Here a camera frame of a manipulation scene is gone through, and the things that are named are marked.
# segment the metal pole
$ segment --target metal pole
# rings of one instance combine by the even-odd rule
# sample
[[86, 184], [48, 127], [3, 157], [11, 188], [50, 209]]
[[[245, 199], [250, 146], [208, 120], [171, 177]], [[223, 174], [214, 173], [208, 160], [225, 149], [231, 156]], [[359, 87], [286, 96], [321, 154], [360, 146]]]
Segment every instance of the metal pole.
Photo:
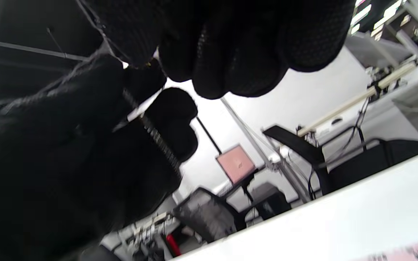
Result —
[[88, 59], [83, 56], [78, 56], [78, 55], [73, 55], [73, 54], [68, 54], [68, 53], [60, 53], [58, 51], [43, 50], [43, 49], [38, 49], [38, 48], [33, 48], [33, 47], [28, 47], [28, 46], [20, 46], [20, 45], [15, 45], [13, 43], [10, 44], [10, 43], [0, 42], [0, 47], [16, 49], [20, 51], [30, 51], [32, 53], [40, 53], [40, 54], [75, 60], [75, 61], [86, 61], [86, 59]]
[[[270, 162], [270, 160], [267, 157], [267, 155], [265, 155], [264, 151], [257, 144], [256, 140], [254, 140], [254, 137], [251, 135], [251, 133], [249, 132], [249, 130], [245, 127], [244, 122], [242, 122], [242, 120], [240, 119], [240, 117], [233, 110], [233, 108], [230, 106], [230, 104], [227, 102], [227, 100], [225, 98], [221, 98], [220, 100], [222, 101], [222, 103], [224, 104], [224, 106], [227, 108], [227, 111], [229, 111], [230, 115], [235, 120], [235, 122], [237, 123], [238, 127], [242, 130], [242, 132], [244, 133], [244, 135], [246, 135], [246, 137], [249, 140], [249, 142], [251, 142], [251, 144], [253, 145], [253, 147], [259, 153], [259, 155], [261, 156], [262, 160], [265, 162], [266, 166], [269, 167], [270, 169], [272, 169], [272, 162]], [[280, 172], [284, 175], [284, 177], [288, 180], [288, 182], [290, 183], [290, 185], [293, 187], [293, 189], [298, 194], [298, 197], [300, 198], [300, 200], [303, 201], [304, 203], [309, 202], [310, 200], [309, 200], [309, 197], [307, 196], [307, 192], [305, 191], [305, 188], [303, 187], [303, 185], [299, 181], [299, 177], [297, 177], [294, 174], [295, 172], [292, 169], [290, 169], [288, 171], [287, 170], [287, 167], [284, 164], [279, 164], [278, 166], [279, 166]]]
[[[267, 140], [274, 148], [275, 145], [272, 142], [272, 139], [270, 137], [267, 137]], [[280, 173], [283, 174], [283, 176], [288, 180], [290, 185], [293, 187], [293, 189], [296, 191], [298, 197], [303, 203], [309, 202], [311, 199], [308, 196], [309, 192], [304, 186], [304, 184], [301, 182], [299, 177], [295, 174], [296, 172], [292, 169], [292, 167], [289, 165], [289, 163], [285, 160], [285, 158], [282, 156], [280, 152], [280, 148], [276, 149], [275, 152], [277, 152], [278, 156], [280, 157], [280, 162], [278, 162], [276, 165], [278, 166], [278, 170]]]
[[226, 107], [227, 111], [229, 111], [230, 115], [235, 120], [235, 122], [237, 123], [238, 127], [242, 130], [242, 132], [244, 133], [244, 135], [246, 135], [246, 137], [249, 140], [249, 142], [256, 149], [257, 153], [259, 153], [259, 155], [261, 156], [262, 160], [265, 162], [266, 166], [267, 167], [271, 166], [272, 163], [269, 161], [269, 158], [264, 153], [264, 151], [261, 149], [261, 147], [256, 143], [256, 140], [254, 140], [254, 137], [251, 135], [251, 133], [249, 132], [249, 130], [246, 129], [246, 127], [244, 126], [244, 123], [242, 122], [242, 120], [240, 119], [240, 117], [238, 116], [238, 114], [233, 110], [233, 108], [230, 106], [230, 104], [227, 102], [227, 100], [224, 97], [222, 97], [220, 100], [222, 101], [222, 103]]
[[219, 155], [222, 155], [222, 151], [220, 150], [219, 146], [217, 145], [216, 141], [212, 138], [212, 136], [209, 134], [209, 131], [206, 129], [206, 126], [202, 124], [202, 121], [199, 119], [198, 116], [196, 116], [196, 120], [199, 122], [199, 125], [201, 125], [204, 132], [206, 132], [206, 135], [209, 137], [210, 141], [212, 142], [212, 145], [216, 148], [217, 152], [219, 152]]
[[418, 58], [418, 46], [403, 30], [396, 33], [396, 38]]

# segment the red object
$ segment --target red object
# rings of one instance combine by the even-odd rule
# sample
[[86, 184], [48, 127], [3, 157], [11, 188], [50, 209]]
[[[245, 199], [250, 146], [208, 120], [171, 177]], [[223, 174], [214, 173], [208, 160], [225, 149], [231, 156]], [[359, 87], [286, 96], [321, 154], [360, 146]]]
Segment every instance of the red object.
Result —
[[175, 256], [181, 256], [181, 252], [179, 249], [179, 246], [177, 245], [177, 242], [174, 239], [174, 236], [172, 235], [167, 235], [167, 243], [169, 243], [169, 245], [172, 248], [172, 251], [174, 251]]

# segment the metal rod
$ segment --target metal rod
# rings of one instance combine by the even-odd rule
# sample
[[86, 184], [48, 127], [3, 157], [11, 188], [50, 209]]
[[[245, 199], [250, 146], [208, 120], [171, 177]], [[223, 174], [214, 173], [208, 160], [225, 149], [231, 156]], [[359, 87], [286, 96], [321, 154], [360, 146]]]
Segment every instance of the metal rod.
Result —
[[58, 51], [43, 50], [43, 49], [38, 49], [38, 48], [33, 48], [33, 47], [28, 47], [28, 46], [20, 46], [20, 45], [15, 45], [13, 43], [10, 44], [10, 43], [0, 42], [0, 47], [16, 49], [20, 51], [29, 51], [32, 53], [40, 53], [40, 54], [75, 60], [75, 61], [86, 61], [87, 59], [86, 57], [83, 57], [83, 56], [78, 56], [78, 55], [73, 55], [73, 54], [68, 54], [68, 53], [60, 53]]
[[410, 52], [415, 54], [418, 58], [418, 46], [411, 40], [411, 38], [403, 31], [400, 30], [396, 33], [396, 38], [400, 41]]
[[[267, 155], [264, 153], [264, 151], [261, 149], [261, 147], [257, 144], [256, 140], [254, 140], [254, 137], [251, 135], [249, 130], [245, 127], [244, 122], [240, 119], [240, 117], [237, 115], [237, 113], [233, 110], [233, 108], [230, 106], [230, 104], [227, 102], [225, 98], [220, 99], [224, 106], [227, 108], [227, 111], [229, 111], [232, 118], [237, 123], [238, 127], [242, 130], [244, 135], [246, 135], [247, 139], [253, 147], [256, 149], [256, 151], [261, 156], [262, 160], [265, 162], [267, 167], [269, 169], [272, 169], [272, 162], [270, 162]], [[299, 177], [295, 175], [294, 170], [288, 166], [284, 165], [283, 162], [285, 162], [285, 159], [280, 155], [280, 159], [283, 159], [282, 164], [278, 164], [279, 171], [283, 174], [283, 176], [288, 180], [290, 185], [293, 187], [293, 189], [296, 191], [298, 197], [303, 201], [304, 203], [309, 202], [309, 198], [307, 196], [306, 188], [302, 185], [301, 181], [299, 180]]]
[[227, 102], [227, 100], [224, 97], [222, 97], [220, 100], [222, 101], [222, 103], [226, 107], [227, 111], [229, 111], [230, 115], [235, 120], [235, 122], [237, 123], [238, 127], [242, 130], [242, 132], [244, 133], [244, 135], [246, 135], [246, 137], [249, 140], [249, 142], [256, 149], [257, 153], [259, 153], [259, 155], [261, 156], [262, 160], [265, 162], [265, 164], [267, 165], [267, 167], [269, 167], [271, 165], [271, 162], [269, 161], [269, 158], [264, 153], [264, 151], [261, 149], [261, 147], [257, 144], [256, 140], [251, 135], [251, 133], [249, 132], [249, 130], [244, 126], [244, 122], [240, 119], [240, 117], [237, 115], [237, 113], [233, 110], [233, 108], [230, 106], [230, 104]]
[[199, 125], [201, 125], [204, 132], [206, 132], [206, 135], [209, 137], [210, 141], [212, 142], [212, 145], [216, 148], [217, 152], [219, 152], [219, 155], [222, 155], [222, 151], [220, 150], [219, 146], [217, 146], [216, 141], [212, 138], [212, 136], [209, 134], [208, 130], [206, 129], [206, 126], [202, 124], [201, 119], [199, 119], [198, 116], [196, 116], [196, 120], [199, 122]]
[[55, 72], [58, 72], [58, 73], [59, 72], [60, 73], [67, 73], [67, 72], [70, 71], [68, 68], [32, 65], [32, 64], [25, 64], [25, 63], [8, 61], [8, 60], [4, 60], [4, 59], [0, 59], [0, 65], [13, 66], [13, 67], [25, 68], [25, 69], [42, 70], [42, 71], [55, 71]]
[[[267, 141], [269, 141], [270, 145], [272, 145], [273, 148], [275, 148], [275, 144], [272, 141], [270, 137], [267, 137]], [[286, 159], [283, 157], [283, 155], [280, 152], [280, 147], [275, 150], [277, 152], [278, 157], [280, 157], [280, 162], [278, 162], [276, 165], [278, 166], [278, 170], [282, 175], [288, 180], [290, 185], [293, 187], [293, 189], [296, 191], [299, 199], [303, 203], [309, 202], [311, 199], [308, 196], [309, 192], [304, 186], [304, 184], [301, 182], [300, 178], [295, 174], [296, 172], [292, 169], [292, 167], [289, 165], [289, 163], [286, 161]]]

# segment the mesh chair back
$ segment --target mesh chair back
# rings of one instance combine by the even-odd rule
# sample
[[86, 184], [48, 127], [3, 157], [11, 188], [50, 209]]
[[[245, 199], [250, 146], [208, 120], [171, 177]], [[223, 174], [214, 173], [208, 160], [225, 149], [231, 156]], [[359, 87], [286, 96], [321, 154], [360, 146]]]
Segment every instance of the mesh chair back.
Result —
[[236, 210], [203, 188], [180, 203], [173, 215], [209, 243], [237, 231]]

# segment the black knit glove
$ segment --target black knit glove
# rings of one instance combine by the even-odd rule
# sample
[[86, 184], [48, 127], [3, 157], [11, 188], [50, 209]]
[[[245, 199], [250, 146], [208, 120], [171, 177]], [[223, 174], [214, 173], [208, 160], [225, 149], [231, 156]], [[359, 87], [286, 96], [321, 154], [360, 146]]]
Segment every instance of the black knit glove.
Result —
[[141, 66], [159, 46], [166, 74], [196, 92], [262, 96], [288, 68], [318, 71], [340, 52], [353, 0], [77, 0], [115, 53]]
[[[166, 82], [156, 61], [124, 70], [95, 54], [33, 96], [0, 102], [0, 260], [58, 260], [156, 210], [181, 177], [140, 119], [112, 130]], [[165, 89], [146, 112], [180, 162], [196, 150], [191, 97]]]

